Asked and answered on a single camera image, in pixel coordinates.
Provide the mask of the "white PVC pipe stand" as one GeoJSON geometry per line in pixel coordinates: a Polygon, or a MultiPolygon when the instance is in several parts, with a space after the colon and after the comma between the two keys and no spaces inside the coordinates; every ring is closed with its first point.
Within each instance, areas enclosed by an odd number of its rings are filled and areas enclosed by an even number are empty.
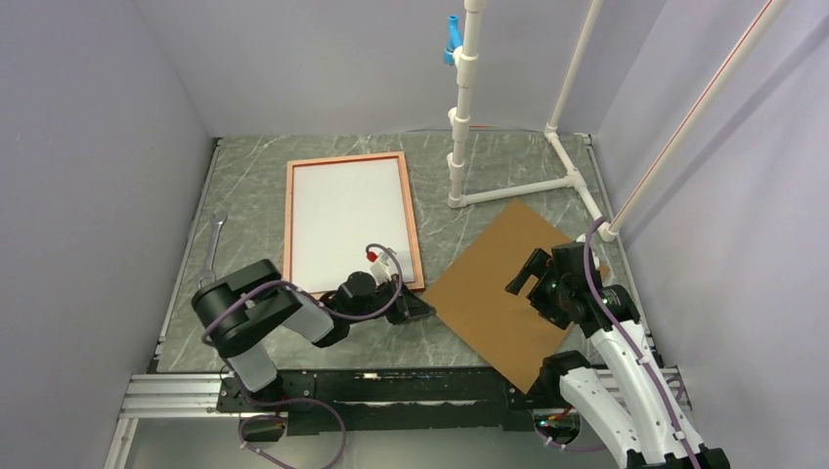
{"type": "Polygon", "coordinates": [[[598,208],[596,199],[590,194],[584,176],[572,161],[567,150],[563,147],[558,133],[561,114],[571,95],[577,73],[586,54],[593,31],[595,30],[603,2],[600,0],[589,2],[580,34],[566,69],[565,77],[554,103],[551,116],[544,129],[544,137],[562,163],[565,169],[565,175],[558,179],[539,183],[466,194],[463,189],[466,141],[468,140],[470,129],[471,93],[476,81],[479,65],[480,29],[486,2],[484,0],[465,0],[463,2],[464,17],[459,19],[459,29],[462,33],[463,41],[462,45],[457,47],[454,52],[455,65],[453,67],[456,69],[456,83],[458,85],[457,105],[448,111],[453,139],[453,148],[446,156],[450,179],[447,200],[448,206],[453,209],[459,209],[472,204],[500,200],[518,195],[548,192],[558,189],[572,189],[583,202],[591,219],[598,224],[597,232],[600,234],[601,239],[606,242],[615,240],[618,238],[623,225],[627,222],[629,215],[638,206],[650,186],[655,183],[663,167],[667,165],[669,159],[690,135],[691,130],[696,126],[699,119],[716,101],[729,79],[750,56],[766,32],[788,5],[789,3],[784,0],[766,1],[764,3],[763,7],[752,19],[751,23],[719,65],[699,97],[680,121],[675,131],[666,141],[641,180],[634,187],[622,208],[618,210],[609,222],[606,222],[600,220],[603,212],[598,208]]]}

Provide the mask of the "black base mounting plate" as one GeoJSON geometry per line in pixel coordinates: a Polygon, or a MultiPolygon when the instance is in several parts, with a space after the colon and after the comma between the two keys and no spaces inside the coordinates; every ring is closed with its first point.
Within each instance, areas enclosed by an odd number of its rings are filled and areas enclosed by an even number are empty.
{"type": "Polygon", "coordinates": [[[223,414],[266,414],[244,433],[268,441],[276,433],[313,436],[349,431],[497,428],[541,431],[569,444],[582,424],[574,410],[545,398],[534,386],[520,391],[491,367],[284,369],[277,393],[248,399],[238,380],[221,379],[216,409],[223,414]]]}

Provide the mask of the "silver open-end wrench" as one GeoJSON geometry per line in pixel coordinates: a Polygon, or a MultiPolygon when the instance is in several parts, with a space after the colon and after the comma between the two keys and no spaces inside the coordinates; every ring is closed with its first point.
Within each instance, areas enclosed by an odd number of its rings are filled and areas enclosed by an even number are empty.
{"type": "Polygon", "coordinates": [[[225,211],[214,212],[210,218],[210,238],[207,245],[204,262],[196,278],[196,287],[203,288],[216,279],[214,272],[214,260],[218,249],[222,228],[227,222],[228,214],[225,211]]]}

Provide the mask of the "blue pipe fitting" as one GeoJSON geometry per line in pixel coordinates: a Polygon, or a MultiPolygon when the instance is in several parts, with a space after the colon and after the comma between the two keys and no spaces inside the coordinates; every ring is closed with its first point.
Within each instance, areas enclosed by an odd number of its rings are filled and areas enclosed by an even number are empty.
{"type": "Polygon", "coordinates": [[[454,52],[457,47],[462,45],[462,33],[459,29],[459,18],[456,15],[450,15],[447,18],[448,39],[444,49],[443,61],[448,66],[455,65],[454,52]]]}

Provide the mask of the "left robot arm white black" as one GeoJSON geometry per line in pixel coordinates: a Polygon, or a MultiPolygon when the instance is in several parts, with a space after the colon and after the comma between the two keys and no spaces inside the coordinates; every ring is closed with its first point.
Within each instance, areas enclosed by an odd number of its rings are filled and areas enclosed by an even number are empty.
{"type": "Polygon", "coordinates": [[[326,348],[345,339],[359,322],[384,319],[401,325],[435,314],[392,268],[376,260],[370,271],[354,272],[315,298],[264,259],[201,287],[191,306],[204,327],[203,342],[240,380],[242,397],[266,410],[283,394],[283,379],[263,344],[274,330],[286,328],[326,348]]]}

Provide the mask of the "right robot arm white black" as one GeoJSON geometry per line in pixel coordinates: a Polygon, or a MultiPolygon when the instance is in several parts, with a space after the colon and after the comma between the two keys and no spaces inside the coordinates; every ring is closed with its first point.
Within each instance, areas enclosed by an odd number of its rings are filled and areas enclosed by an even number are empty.
{"type": "Polygon", "coordinates": [[[631,295],[621,285],[602,284],[588,244],[534,249],[505,290],[516,295],[530,279],[530,306],[561,329],[577,326],[604,358],[621,394],[611,395],[581,352],[566,351],[543,360],[532,396],[573,407],[621,468],[729,467],[724,450],[709,447],[685,416],[631,295]]]}

